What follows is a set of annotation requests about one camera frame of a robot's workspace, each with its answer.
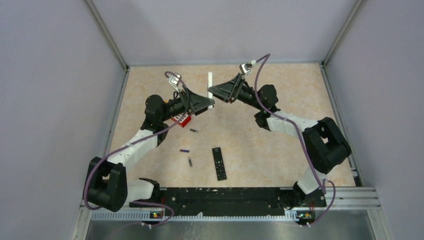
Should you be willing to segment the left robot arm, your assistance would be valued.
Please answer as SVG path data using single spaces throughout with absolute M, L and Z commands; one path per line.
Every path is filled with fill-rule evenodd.
M 199 115 L 215 101 L 184 88 L 175 98 L 164 101 L 150 95 L 145 101 L 145 119 L 135 136 L 104 157 L 94 157 L 88 164 L 82 199 L 89 210 L 120 210 L 129 200 L 127 172 L 149 151 L 158 147 L 171 129 L 166 121 L 173 117 Z

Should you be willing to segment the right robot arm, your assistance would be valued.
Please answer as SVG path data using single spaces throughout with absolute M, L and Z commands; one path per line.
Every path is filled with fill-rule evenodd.
M 254 118 L 260 128 L 300 141 L 308 168 L 295 182 L 292 192 L 284 197 L 288 207 L 307 206 L 319 192 L 324 192 L 327 175 L 352 154 L 350 144 L 332 118 L 306 119 L 277 108 L 279 99 L 273 84 L 257 89 L 249 86 L 239 73 L 230 81 L 209 86 L 208 92 L 223 102 L 238 100 L 259 109 Z

